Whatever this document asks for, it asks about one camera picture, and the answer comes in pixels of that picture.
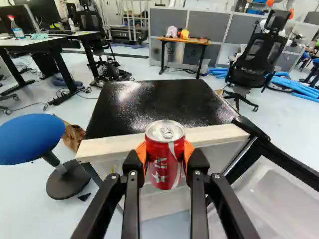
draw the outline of glass panel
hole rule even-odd
[[[233,185],[261,239],[317,239],[319,193],[261,157]],[[210,237],[227,238],[215,210]]]

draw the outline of floor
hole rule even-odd
[[[114,47],[114,52],[128,54],[143,50],[126,50],[123,47]],[[92,80],[92,74],[87,68],[85,54],[62,53],[63,59],[74,79],[88,85]],[[148,59],[117,57],[121,64],[120,68],[133,74],[135,80],[164,80],[164,79],[188,79],[193,78],[186,72],[167,71],[158,74],[159,67],[150,66]],[[14,60],[17,65],[30,63],[29,67],[37,68],[31,58],[24,56]],[[305,77],[310,69],[300,73],[297,70],[291,72],[294,80]],[[55,87],[50,79],[39,80],[37,75],[24,73],[25,79],[35,79],[36,83],[17,91],[20,101],[7,100],[1,105],[12,110],[22,108],[33,103],[36,104],[19,111],[12,112],[10,116],[0,114],[0,125],[4,122],[25,114],[42,113],[44,104],[55,97],[59,87]],[[221,89],[225,86],[223,79],[206,76],[204,80],[213,89]],[[13,77],[2,81],[4,91],[15,84]],[[72,124],[78,124],[86,128],[96,97],[99,95],[98,88],[92,88],[89,94],[80,95],[91,98],[84,99],[74,96],[59,106],[49,106],[46,113],[56,114]],[[272,139],[272,142],[286,153],[319,171],[316,146],[319,135],[317,120],[319,110],[317,103],[291,96],[286,93],[266,90],[263,94],[259,89],[253,90],[247,97],[252,102],[259,104],[258,112],[253,112],[252,107],[240,104],[240,113]],[[53,152],[62,161],[74,158],[63,142],[54,148]],[[0,166],[0,238],[6,239],[34,239],[34,238],[70,238],[80,218],[92,200],[90,196],[86,202],[77,198],[64,201],[54,201],[45,192],[45,183],[52,168],[44,160],[36,160],[34,163],[26,163],[16,166]],[[95,194],[97,187],[93,182],[85,189],[83,194],[92,192]],[[169,217],[157,218],[142,224],[142,235],[144,238],[187,238],[189,237],[189,214],[182,212]],[[115,212],[105,238],[120,238],[122,218]]]

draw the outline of gray partition panel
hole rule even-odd
[[[292,66],[294,65],[295,61],[298,58],[298,55],[290,55],[288,59],[287,54],[281,54],[278,61],[276,62],[276,66],[280,66],[282,71],[290,71]]]
[[[206,11],[190,11],[188,31],[191,37],[207,37],[222,42],[230,14]]]
[[[151,41],[151,46],[152,46],[150,58],[156,61],[160,61],[161,41],[155,38],[150,38],[149,40]]]
[[[234,14],[228,29],[225,42],[233,44],[247,44],[251,34],[253,33],[253,24],[256,20],[261,21],[262,18]],[[260,31],[261,28],[258,25],[256,33]]]
[[[161,41],[156,38],[151,38],[151,59],[160,61],[161,59]],[[165,56],[167,56],[168,62],[176,61],[176,42],[168,42],[165,47]]]
[[[210,59],[210,67],[215,66],[220,46],[221,45],[216,44],[206,46],[204,58]],[[201,55],[201,48],[201,45],[186,43],[183,64],[198,65]]]
[[[163,36],[169,26],[186,28],[187,10],[150,9],[151,36]]]

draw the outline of can lid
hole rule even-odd
[[[182,138],[184,134],[183,126],[169,119],[155,121],[146,128],[146,136],[157,142],[172,142]]]

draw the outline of red soda can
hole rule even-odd
[[[146,151],[151,183],[170,190],[179,183],[184,154],[185,131],[172,120],[158,120],[146,128]]]

